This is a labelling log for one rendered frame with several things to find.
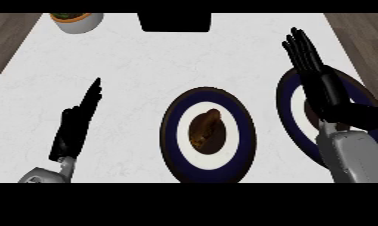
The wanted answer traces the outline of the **brown sweet potato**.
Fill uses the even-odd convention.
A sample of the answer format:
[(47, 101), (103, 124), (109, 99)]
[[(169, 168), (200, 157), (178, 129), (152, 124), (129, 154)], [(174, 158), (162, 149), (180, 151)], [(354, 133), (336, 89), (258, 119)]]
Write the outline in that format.
[(188, 142), (200, 154), (214, 154), (221, 149), (224, 138), (219, 131), (224, 131), (221, 114), (217, 109), (209, 109), (194, 117), (188, 125)]

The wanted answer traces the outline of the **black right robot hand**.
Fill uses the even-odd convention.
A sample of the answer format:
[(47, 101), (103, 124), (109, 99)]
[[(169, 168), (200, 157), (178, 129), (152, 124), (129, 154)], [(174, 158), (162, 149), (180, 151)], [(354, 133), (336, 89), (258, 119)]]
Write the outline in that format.
[(308, 105), (318, 119), (366, 131), (378, 129), (378, 107), (349, 102), (335, 69), (320, 59), (305, 32), (290, 28), (281, 47), (299, 76)]

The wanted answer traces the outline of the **white plant pot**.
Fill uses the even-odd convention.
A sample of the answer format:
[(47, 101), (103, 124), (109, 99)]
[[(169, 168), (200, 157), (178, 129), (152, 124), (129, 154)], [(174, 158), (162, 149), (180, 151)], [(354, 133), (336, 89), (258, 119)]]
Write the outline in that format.
[(64, 33), (82, 34), (98, 26), (103, 20), (103, 14), (84, 13), (81, 16), (70, 19), (59, 19), (54, 15), (50, 15), (50, 18)]

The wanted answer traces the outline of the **black box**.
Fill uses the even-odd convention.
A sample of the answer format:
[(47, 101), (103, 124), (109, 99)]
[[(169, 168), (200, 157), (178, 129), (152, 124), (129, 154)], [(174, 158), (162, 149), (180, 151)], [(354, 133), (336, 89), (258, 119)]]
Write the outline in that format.
[(208, 32), (211, 26), (209, 13), (138, 13), (144, 32)]

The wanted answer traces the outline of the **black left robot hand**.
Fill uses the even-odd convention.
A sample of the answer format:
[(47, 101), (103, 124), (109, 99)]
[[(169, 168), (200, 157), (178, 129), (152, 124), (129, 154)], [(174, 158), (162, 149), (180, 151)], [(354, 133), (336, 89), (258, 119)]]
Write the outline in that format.
[(95, 78), (87, 89), (81, 103), (61, 111), (60, 125), (48, 154), (51, 161), (59, 161), (64, 157), (78, 157), (100, 99), (100, 78)]

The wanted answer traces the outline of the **blue and white plate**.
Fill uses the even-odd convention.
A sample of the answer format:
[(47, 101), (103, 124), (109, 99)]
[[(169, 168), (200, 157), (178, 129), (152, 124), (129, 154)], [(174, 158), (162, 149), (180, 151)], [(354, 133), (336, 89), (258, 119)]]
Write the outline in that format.
[[(336, 70), (343, 87), (346, 89), (351, 101), (378, 107), (378, 100), (363, 84), (342, 71)], [(293, 141), (296, 147), (307, 157), (321, 166), (326, 167), (318, 153), (314, 139), (308, 138), (302, 128), (298, 125), (298, 120), (293, 118), (293, 93), (301, 86), (299, 77), (295, 69), (289, 69), (280, 77), (276, 87), (276, 110), (283, 125), (284, 131)]]
[(181, 183), (237, 183), (252, 165), (252, 117), (222, 89), (197, 87), (171, 102), (159, 127), (159, 148)]

